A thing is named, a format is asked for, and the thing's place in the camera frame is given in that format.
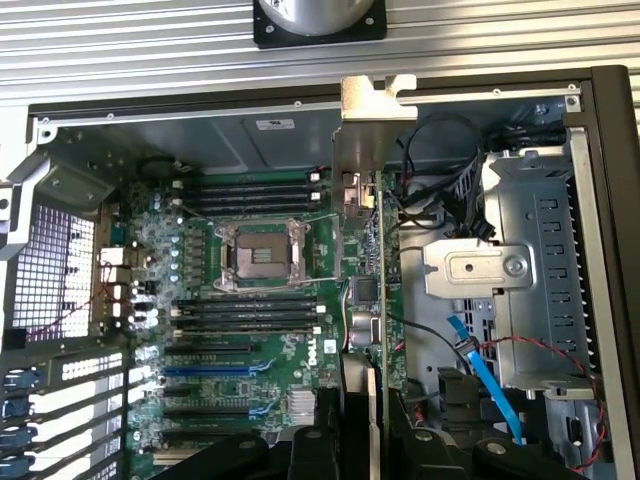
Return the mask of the small silver chipset heatsink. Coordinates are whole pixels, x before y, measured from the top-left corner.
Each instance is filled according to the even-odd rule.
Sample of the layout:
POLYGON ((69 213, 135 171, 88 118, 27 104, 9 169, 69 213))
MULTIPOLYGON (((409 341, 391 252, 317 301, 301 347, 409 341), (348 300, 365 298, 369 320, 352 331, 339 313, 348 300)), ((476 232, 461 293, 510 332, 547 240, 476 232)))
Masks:
POLYGON ((288 394, 288 412, 292 416, 312 416, 316 395, 312 389, 294 389, 288 394))

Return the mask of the green dell motherboard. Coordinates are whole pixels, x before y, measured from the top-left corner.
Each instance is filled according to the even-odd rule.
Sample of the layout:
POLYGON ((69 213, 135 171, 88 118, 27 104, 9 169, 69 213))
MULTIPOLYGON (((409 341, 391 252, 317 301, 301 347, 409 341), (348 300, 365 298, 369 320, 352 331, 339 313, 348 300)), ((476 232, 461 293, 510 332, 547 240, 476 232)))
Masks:
MULTIPOLYGON (((103 247, 126 247, 132 266, 131 315, 124 327, 114 328, 104 317, 101 286, 93 305, 100 318, 97 332, 124 350, 124 386, 127 404, 123 418, 122 480, 152 480, 162 471, 202 449, 236 434, 255 434, 269 444, 284 430, 310 425, 312 416, 292 416, 288 394, 294 389, 336 388, 341 382, 345 352, 342 297, 349 279, 357 282, 366 302, 375 289, 367 273, 367 254, 356 232, 341 233, 341 217, 332 205, 331 170, 306 167, 309 182, 241 183, 303 184, 314 188, 305 193, 187 195, 189 188, 215 185, 185 185, 183 178, 138 178, 127 182, 102 210, 97 262, 103 247), (236 197, 256 195, 310 194, 309 203, 190 204, 186 197, 236 197), (211 217, 193 214, 185 207, 274 204, 315 204, 319 210, 305 214, 259 214, 211 217), (294 288, 250 292, 223 292, 214 287, 220 276, 220 240, 214 229, 228 222, 296 219, 311 230, 306 236, 304 256, 307 279, 294 288), (312 307, 266 308, 178 308, 177 300, 218 300, 280 297, 315 297, 312 307), (195 310, 285 310, 312 309, 319 315, 321 334, 222 335, 174 338, 175 329, 241 329, 267 327, 193 327, 171 323, 172 309, 195 310), (246 355, 165 355, 173 344, 254 343, 260 350, 246 355), (246 366, 255 377, 166 377, 165 367, 246 366), (247 407, 248 417, 165 418, 168 407, 247 407)), ((404 376, 404 339, 398 326, 389 328, 391 376, 404 376)))

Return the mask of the black expansion slot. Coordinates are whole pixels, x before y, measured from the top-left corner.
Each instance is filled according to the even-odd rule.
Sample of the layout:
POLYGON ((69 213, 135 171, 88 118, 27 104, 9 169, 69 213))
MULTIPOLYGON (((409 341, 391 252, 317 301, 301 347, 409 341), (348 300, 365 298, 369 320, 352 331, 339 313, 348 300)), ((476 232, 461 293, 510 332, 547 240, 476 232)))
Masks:
POLYGON ((248 417, 247 407, 168 407, 164 410, 165 418, 204 418, 204 417, 248 417))
POLYGON ((164 348, 165 355, 246 355, 260 350, 254 343, 173 344, 164 348))

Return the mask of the blue expansion slot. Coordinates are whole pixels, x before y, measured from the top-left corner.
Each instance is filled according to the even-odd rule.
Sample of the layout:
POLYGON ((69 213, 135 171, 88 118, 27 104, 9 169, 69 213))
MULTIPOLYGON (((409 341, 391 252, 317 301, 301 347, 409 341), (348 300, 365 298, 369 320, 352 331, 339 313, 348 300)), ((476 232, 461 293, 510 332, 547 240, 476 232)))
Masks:
POLYGON ((181 366, 165 367, 166 377, 255 377, 257 373, 246 366, 181 366))

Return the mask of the black ram slot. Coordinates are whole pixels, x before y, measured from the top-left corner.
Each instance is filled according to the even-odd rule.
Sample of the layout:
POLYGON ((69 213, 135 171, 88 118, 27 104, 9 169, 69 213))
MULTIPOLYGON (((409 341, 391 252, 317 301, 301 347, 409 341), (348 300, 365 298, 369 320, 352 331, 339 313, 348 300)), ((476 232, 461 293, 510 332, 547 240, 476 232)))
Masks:
POLYGON ((178 308, 266 308, 266 307, 312 307, 317 304, 315 297, 280 297, 280 298, 232 298, 214 300, 177 300, 172 303, 178 308))
POLYGON ((186 197, 186 203, 190 204, 240 204, 240 203, 309 203, 317 201, 317 198, 310 194, 302 195, 256 195, 256 196, 236 196, 236 197, 214 197, 196 196, 186 197))
POLYGON ((319 210, 315 204, 274 204, 274 205, 248 205, 240 207, 210 206, 210 207, 185 207, 186 211, 193 214, 211 217, 226 216, 250 216, 259 214, 305 214, 319 210))
POLYGON ((241 183, 309 182, 311 173, 306 171, 283 171, 266 173, 244 173, 225 175, 200 175, 183 178, 185 185, 222 185, 241 183))
POLYGON ((259 310, 259 309, 234 309, 234 310, 195 310, 172 309, 172 318, 201 319, 209 321, 293 321, 316 318, 319 313, 312 309, 285 309, 285 310, 259 310))
POLYGON ((171 320, 172 324, 181 326, 199 327, 306 327, 317 323, 313 318, 276 318, 276 319, 217 319, 217 318, 176 318, 171 320))
POLYGON ((185 190, 187 195, 223 195, 223 194, 289 194, 305 193, 314 188, 303 184, 234 184, 215 185, 203 188, 189 188, 185 190))
POLYGON ((321 334, 320 326, 306 327, 267 327, 267 328, 241 328, 241 329, 175 329, 172 333, 174 338, 187 338, 196 336, 222 336, 222 335, 284 335, 284 334, 321 334))

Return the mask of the metal cpu socket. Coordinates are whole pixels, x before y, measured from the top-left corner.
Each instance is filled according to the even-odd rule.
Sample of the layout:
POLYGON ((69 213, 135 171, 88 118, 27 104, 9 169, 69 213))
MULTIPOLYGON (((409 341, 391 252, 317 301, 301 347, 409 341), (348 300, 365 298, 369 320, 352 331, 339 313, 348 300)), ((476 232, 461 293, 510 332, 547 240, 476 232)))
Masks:
POLYGON ((214 287, 231 293, 301 285, 307 279, 304 250, 310 230, 308 223, 293 218, 217 226, 220 276, 214 287))

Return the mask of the grey metal disk bay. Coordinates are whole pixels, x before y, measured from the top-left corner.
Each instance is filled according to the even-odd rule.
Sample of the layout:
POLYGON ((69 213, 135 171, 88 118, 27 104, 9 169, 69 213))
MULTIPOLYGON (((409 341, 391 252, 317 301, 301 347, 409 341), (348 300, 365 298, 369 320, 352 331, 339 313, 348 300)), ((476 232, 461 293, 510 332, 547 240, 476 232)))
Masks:
POLYGON ((485 215, 498 245, 529 250, 533 284, 493 298, 486 351, 499 382, 549 400, 591 400, 589 296, 582 278, 568 184, 558 148, 492 153, 483 167, 485 215))

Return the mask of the metal rear port block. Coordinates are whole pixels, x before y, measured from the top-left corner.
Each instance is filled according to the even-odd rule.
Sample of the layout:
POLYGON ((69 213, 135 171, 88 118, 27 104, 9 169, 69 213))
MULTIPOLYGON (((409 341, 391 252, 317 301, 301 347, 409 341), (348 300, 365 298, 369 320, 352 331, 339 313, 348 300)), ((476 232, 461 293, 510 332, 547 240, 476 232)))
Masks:
POLYGON ((126 247, 103 247, 98 254, 104 317, 122 328, 131 315, 132 266, 126 247))

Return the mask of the blue slot retention clip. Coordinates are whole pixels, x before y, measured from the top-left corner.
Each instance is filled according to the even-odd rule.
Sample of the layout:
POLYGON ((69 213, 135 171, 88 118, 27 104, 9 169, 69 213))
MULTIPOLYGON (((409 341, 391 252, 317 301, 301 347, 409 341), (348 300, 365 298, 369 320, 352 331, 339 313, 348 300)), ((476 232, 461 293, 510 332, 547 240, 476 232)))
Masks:
POLYGON ((35 388, 41 380, 38 370, 9 371, 3 380, 6 391, 17 391, 35 388))
POLYGON ((3 420, 26 418, 33 411, 33 403, 27 397, 6 399, 0 407, 3 420))
POLYGON ((0 459, 0 480, 16 480, 30 472, 35 462, 32 455, 11 456, 0 459))
POLYGON ((13 451, 28 446, 38 435, 35 427, 23 426, 0 431, 0 449, 13 451))

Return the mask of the black open pc case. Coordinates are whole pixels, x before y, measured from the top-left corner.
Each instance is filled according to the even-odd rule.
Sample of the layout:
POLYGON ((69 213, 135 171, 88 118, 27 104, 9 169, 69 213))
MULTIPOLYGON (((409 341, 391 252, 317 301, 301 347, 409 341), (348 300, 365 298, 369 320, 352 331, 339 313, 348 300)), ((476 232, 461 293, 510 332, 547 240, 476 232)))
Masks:
MULTIPOLYGON (((578 474, 640 480, 640 146, 623 67, 416 79, 397 100, 417 119, 383 171, 387 291, 402 302, 389 328, 404 339, 402 395, 410 422, 469 452, 510 440, 578 474), (486 351, 493 298, 426 293, 423 247, 438 240, 498 245, 485 215, 492 153, 558 148, 589 296, 591 400, 549 400, 501 385, 486 351)), ((0 407, 27 397, 32 455, 16 480, 122 480, 121 346, 98 332, 96 250, 102 210, 132 180, 300 170, 333 174, 341 81, 0 109, 0 407), (260 131, 260 119, 293 130, 260 131), (38 370, 32 389, 4 376, 38 370)))

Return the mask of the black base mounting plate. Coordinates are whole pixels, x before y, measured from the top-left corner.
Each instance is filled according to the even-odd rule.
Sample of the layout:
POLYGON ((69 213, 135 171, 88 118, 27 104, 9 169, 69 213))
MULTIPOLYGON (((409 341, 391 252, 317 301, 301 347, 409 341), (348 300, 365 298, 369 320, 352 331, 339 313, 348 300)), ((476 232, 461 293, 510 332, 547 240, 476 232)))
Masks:
POLYGON ((354 25, 338 33, 323 36, 303 36, 286 31, 273 23, 253 0, 253 40, 260 49, 277 49, 381 40, 387 34, 385 0, 374 5, 354 25))

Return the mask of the grey metal bracket plate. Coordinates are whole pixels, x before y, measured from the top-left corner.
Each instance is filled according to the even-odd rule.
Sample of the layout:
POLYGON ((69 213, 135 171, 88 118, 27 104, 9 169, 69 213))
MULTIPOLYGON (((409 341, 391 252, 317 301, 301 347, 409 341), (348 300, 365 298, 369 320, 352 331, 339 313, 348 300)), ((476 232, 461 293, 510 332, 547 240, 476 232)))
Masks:
POLYGON ((423 247, 426 293, 438 298, 489 298, 495 290, 533 284, 529 250, 478 239, 438 240, 423 247))

